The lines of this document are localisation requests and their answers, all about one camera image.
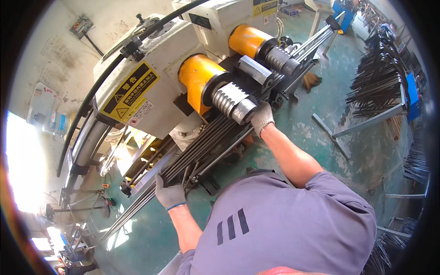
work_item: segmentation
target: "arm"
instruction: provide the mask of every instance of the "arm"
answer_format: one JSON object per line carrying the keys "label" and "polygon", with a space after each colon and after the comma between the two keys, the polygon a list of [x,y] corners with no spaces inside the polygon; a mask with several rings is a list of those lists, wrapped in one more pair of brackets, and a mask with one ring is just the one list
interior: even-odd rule
{"label": "arm", "polygon": [[179,246],[183,254],[195,249],[202,230],[191,215],[185,202],[185,193],[182,185],[173,185],[164,188],[164,180],[160,173],[156,174],[156,197],[168,211],[172,223],[179,237]]}
{"label": "arm", "polygon": [[195,222],[188,206],[186,204],[176,206],[171,208],[168,214],[176,228],[182,254],[185,254],[190,249],[195,249],[203,231]]}
{"label": "arm", "polygon": [[274,154],[281,171],[296,188],[305,188],[313,175],[323,171],[311,155],[298,148],[275,127],[269,103],[260,103],[251,122],[257,135]]}
{"label": "arm", "polygon": [[260,136],[274,154],[281,171],[296,188],[305,188],[313,175],[324,171],[311,155],[293,144],[273,123],[264,127]]}

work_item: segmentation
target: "work glove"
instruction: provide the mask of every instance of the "work glove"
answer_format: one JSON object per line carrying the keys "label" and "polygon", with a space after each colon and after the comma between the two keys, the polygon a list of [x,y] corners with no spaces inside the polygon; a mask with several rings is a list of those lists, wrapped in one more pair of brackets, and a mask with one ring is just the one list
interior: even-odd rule
{"label": "work glove", "polygon": [[269,123],[274,122],[274,118],[272,115],[272,108],[269,103],[266,101],[260,100],[259,106],[254,112],[253,118],[250,120],[252,123],[252,126],[255,130],[255,133],[257,133],[257,136],[260,137],[261,130],[266,127]]}
{"label": "work glove", "polygon": [[178,205],[185,204],[185,193],[181,184],[173,185],[164,188],[164,180],[161,172],[156,173],[156,197],[159,202],[165,207],[166,211]]}

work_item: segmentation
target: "green floor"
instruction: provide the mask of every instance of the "green floor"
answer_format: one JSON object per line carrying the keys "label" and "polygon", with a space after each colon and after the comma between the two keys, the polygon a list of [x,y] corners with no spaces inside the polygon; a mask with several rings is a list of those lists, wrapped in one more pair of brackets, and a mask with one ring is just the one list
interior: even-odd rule
{"label": "green floor", "polygon": [[[280,15],[284,22],[285,35],[289,35],[294,41],[306,41],[314,15],[307,10],[296,18]],[[397,141],[393,139],[391,125],[385,121],[342,137],[352,153],[352,158],[347,161],[311,118],[313,113],[317,113],[335,130],[345,129],[359,122],[352,118],[347,109],[345,96],[350,91],[362,51],[362,41],[351,29],[343,36],[337,35],[327,53],[328,59],[321,58],[311,70],[323,77],[322,84],[308,94],[303,88],[297,89],[295,94],[299,98],[298,103],[284,102],[274,112],[274,118],[276,126],[297,146],[315,157],[324,169],[366,199],[376,209],[378,225],[383,226],[388,225],[390,217],[395,215],[402,202],[398,199],[387,199],[384,207],[382,177],[387,193],[409,193],[409,186],[402,176],[402,157],[409,147],[407,124],[403,123],[402,134]],[[244,175],[247,166],[270,168],[281,174],[267,146],[258,138],[254,138],[254,141],[238,163],[218,165],[214,169],[213,176],[220,185]],[[122,194],[119,190],[120,180],[122,177],[116,169],[109,194],[116,199],[118,205],[114,207],[109,219],[101,218],[98,213],[93,214],[92,218],[98,229],[111,226],[120,212],[127,209],[135,199],[128,199]],[[372,195],[367,192],[368,189],[371,189]],[[188,205],[202,229],[205,227],[211,199],[203,189],[194,190],[188,196]],[[95,248],[95,259],[105,274],[157,274],[178,250],[177,234],[171,220],[155,198],[117,236],[110,238],[108,244]]]}

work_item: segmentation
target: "gray shirt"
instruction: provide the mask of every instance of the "gray shirt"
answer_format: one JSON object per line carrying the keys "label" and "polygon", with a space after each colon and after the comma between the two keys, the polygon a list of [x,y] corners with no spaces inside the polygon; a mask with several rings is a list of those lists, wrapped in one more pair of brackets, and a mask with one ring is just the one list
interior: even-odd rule
{"label": "gray shirt", "polygon": [[286,266],[358,275],[376,238],[373,208],[328,172],[305,189],[260,173],[231,185],[215,202],[182,274],[256,274]]}

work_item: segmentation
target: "warning triangle symbol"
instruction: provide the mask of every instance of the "warning triangle symbol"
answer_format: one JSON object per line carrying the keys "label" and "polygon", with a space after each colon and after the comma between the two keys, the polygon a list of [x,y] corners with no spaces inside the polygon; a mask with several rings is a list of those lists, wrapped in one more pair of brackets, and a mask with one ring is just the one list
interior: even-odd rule
{"label": "warning triangle symbol", "polygon": [[260,8],[257,7],[257,9],[255,10],[255,12],[253,13],[253,15],[259,15],[261,13]]}
{"label": "warning triangle symbol", "polygon": [[120,108],[120,109],[116,109],[117,111],[117,115],[119,116],[119,118],[122,118],[125,113],[127,112],[128,108]]}
{"label": "warning triangle symbol", "polygon": [[114,99],[116,99],[116,103],[119,103],[119,101],[121,101],[121,98],[123,97],[124,95],[114,95]]}

